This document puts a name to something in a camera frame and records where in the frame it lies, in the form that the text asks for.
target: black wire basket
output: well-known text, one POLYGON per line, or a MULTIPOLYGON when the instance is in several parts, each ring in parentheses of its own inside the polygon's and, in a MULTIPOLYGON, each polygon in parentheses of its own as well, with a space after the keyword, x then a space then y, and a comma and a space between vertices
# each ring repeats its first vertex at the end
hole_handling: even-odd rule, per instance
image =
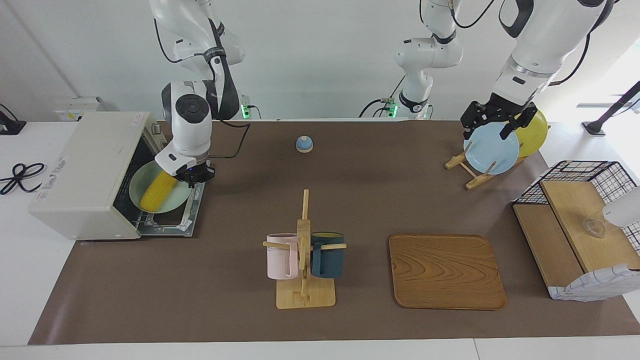
MULTIPOLYGON (((561 161, 542 174, 513 204, 549 204, 542 181, 589 181, 606 204, 636 187, 628 172, 617 161, 561 161)), ((640 254, 640 222, 622 229, 640 254)))

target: yellow corn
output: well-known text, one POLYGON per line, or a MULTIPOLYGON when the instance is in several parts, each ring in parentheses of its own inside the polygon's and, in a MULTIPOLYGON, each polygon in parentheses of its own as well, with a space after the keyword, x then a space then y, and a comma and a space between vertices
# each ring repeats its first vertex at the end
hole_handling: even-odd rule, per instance
POLYGON ((166 172, 160 172, 142 195, 140 208, 149 212, 157 211, 177 182, 178 180, 166 172))

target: blue mug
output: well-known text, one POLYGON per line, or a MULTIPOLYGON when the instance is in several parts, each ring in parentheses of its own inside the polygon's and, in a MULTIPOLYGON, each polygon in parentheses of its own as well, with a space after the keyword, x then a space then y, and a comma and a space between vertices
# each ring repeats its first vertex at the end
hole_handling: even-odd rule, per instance
POLYGON ((344 249, 321 250, 322 245, 344 243, 340 233, 321 232, 311 234, 311 274, 315 277, 334 279, 342 276, 344 249))

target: green plate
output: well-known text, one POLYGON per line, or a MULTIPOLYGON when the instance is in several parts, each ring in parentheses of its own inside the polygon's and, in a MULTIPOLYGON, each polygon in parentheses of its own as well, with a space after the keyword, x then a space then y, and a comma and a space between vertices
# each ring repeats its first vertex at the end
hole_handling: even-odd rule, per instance
MULTIPOLYGON (((133 178, 131 178, 131 182, 129 183, 129 197, 138 209, 141 209, 140 200, 142 200, 142 195, 145 194, 151 183, 154 182, 156 176, 160 174, 160 171, 162 171, 162 168, 155 161, 151 161, 150 163, 144 164, 136 171, 133 178)), ((152 214, 167 213, 182 205, 190 193, 191 189, 189 189, 189 185, 185 182, 178 181, 157 211, 141 210, 152 214)))

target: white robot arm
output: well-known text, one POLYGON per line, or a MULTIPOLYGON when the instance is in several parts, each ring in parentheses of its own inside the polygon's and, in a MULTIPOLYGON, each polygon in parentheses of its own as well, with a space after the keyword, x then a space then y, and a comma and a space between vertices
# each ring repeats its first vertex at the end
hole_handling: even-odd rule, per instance
POLYGON ((173 140, 156 155, 156 162, 194 187, 214 177, 214 170, 206 164, 211 119, 231 119, 240 109, 229 66, 241 62, 244 51, 237 36, 216 16, 212 0, 149 3, 155 20, 183 38, 173 48, 180 60, 173 62, 208 79, 174 81, 162 91, 164 118, 172 125, 173 140))
MULTIPOLYGON (((462 0, 455 4, 460 7, 462 0)), ((423 0, 424 25, 430 38, 405 40, 396 52, 396 62, 404 70, 404 88, 396 95, 397 116, 419 119, 427 109, 433 78, 429 69, 444 69, 459 64, 463 49, 456 38, 456 25, 451 18, 449 0, 423 0)))
POLYGON ((518 43, 489 101, 472 102, 462 115, 465 138, 489 122, 508 122, 500 133, 503 139, 529 125, 537 112, 533 97, 548 86, 585 36, 609 16, 613 4, 613 0, 504 0, 500 23, 518 43))

